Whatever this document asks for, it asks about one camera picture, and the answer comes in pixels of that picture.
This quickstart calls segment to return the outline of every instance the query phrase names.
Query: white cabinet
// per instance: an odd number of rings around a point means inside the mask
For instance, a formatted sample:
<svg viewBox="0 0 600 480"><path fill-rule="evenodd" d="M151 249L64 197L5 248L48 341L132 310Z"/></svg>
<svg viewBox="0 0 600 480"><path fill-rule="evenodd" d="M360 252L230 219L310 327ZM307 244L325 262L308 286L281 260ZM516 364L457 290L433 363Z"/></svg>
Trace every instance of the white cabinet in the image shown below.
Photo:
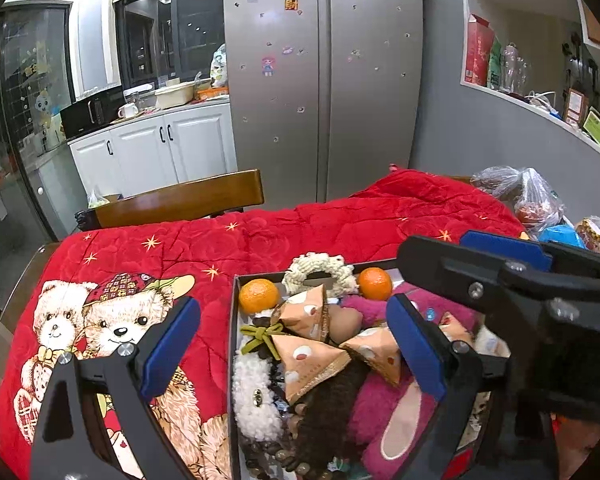
<svg viewBox="0 0 600 480"><path fill-rule="evenodd" d="M70 146L87 195L95 186L103 195L124 194L124 180L109 130L76 140Z"/></svg>
<svg viewBox="0 0 600 480"><path fill-rule="evenodd" d="M125 196L178 183L162 116L117 126L111 137Z"/></svg>
<svg viewBox="0 0 600 480"><path fill-rule="evenodd" d="M237 169L228 104L183 110L164 119L178 182Z"/></svg>
<svg viewBox="0 0 600 480"><path fill-rule="evenodd" d="M91 192L129 197L237 171L229 103L187 108L114 126L71 143Z"/></svg>

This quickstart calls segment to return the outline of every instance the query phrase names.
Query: cup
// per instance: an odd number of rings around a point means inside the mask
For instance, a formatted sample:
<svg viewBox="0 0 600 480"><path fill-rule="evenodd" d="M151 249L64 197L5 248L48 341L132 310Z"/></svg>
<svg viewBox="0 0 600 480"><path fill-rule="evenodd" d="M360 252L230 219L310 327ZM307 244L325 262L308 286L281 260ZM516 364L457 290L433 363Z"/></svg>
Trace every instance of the cup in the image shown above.
<svg viewBox="0 0 600 480"><path fill-rule="evenodd" d="M118 110L118 118L119 119L129 119L131 117L135 117L138 115L138 107L135 103L127 103L124 106L121 106Z"/></svg>

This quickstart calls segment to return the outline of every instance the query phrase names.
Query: blue gripper pad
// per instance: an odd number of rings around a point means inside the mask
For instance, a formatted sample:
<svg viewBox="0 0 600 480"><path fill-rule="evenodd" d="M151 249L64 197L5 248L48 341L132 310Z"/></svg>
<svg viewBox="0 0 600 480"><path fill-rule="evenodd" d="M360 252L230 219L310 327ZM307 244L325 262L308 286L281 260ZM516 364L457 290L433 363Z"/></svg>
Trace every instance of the blue gripper pad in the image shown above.
<svg viewBox="0 0 600 480"><path fill-rule="evenodd" d="M507 260L522 262L535 270L544 272L549 272L553 263L553 257L542 252L542 247L535 242L482 231L467 231L460 238L460 245L483 253L494 254L494 256L501 256Z"/></svg>
<svg viewBox="0 0 600 480"><path fill-rule="evenodd" d="M199 326L200 305L193 298L188 298L144 364L140 395L146 402L167 389Z"/></svg>
<svg viewBox="0 0 600 480"><path fill-rule="evenodd" d="M446 393L443 363L413 316L418 316L423 323L428 321L422 318L408 298L407 301L408 306L403 306L395 296L389 298L386 304L387 325L422 391L440 402Z"/></svg>

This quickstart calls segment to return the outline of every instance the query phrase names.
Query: red quilt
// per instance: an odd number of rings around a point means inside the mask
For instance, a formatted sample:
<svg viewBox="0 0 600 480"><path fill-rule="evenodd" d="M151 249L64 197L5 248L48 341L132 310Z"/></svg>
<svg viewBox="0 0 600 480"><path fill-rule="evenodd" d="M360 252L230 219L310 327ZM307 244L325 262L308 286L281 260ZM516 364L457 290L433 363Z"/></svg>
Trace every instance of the red quilt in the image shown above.
<svg viewBox="0 0 600 480"><path fill-rule="evenodd" d="M457 242L468 229L517 237L523 227L501 203L467 184L401 170L326 204L72 235L46 266L14 334L0 387L0 454L19 478L28 478L40 402L60 352L109 354L120 342L137 341L188 294L200 302L200 329L152 409L195 476L228 480L233 277L285 270L308 251L342 254L348 263L393 258L408 235ZM123 468L141 477L110 399L99 400Z"/></svg>

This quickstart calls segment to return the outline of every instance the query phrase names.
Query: screw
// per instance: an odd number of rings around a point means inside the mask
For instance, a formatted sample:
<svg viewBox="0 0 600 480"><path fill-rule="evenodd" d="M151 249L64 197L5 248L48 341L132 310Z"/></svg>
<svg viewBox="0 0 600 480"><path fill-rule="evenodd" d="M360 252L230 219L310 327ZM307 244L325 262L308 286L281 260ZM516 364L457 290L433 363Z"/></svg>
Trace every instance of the screw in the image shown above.
<svg viewBox="0 0 600 480"><path fill-rule="evenodd" d="M122 357L126 357L131 355L136 349L136 345L133 343L122 343L117 349L118 355L122 355Z"/></svg>
<svg viewBox="0 0 600 480"><path fill-rule="evenodd" d="M471 285L469 285L468 292L469 298L472 300L479 300L484 294L484 287L480 282L473 282Z"/></svg>
<svg viewBox="0 0 600 480"><path fill-rule="evenodd" d="M575 321L580 316L580 311L577 307L571 303L567 303L562 298L549 300L549 308L555 317L564 321Z"/></svg>
<svg viewBox="0 0 600 480"><path fill-rule="evenodd" d="M74 358L74 355L71 352L62 352L59 356L58 356L58 362L61 365L65 365L68 362L71 361L71 359Z"/></svg>
<svg viewBox="0 0 600 480"><path fill-rule="evenodd" d="M464 341L453 341L451 348L456 354L466 354L469 351L469 345Z"/></svg>
<svg viewBox="0 0 600 480"><path fill-rule="evenodd" d="M521 264L520 262L505 262L507 269L514 270L515 272L525 272L526 265Z"/></svg>

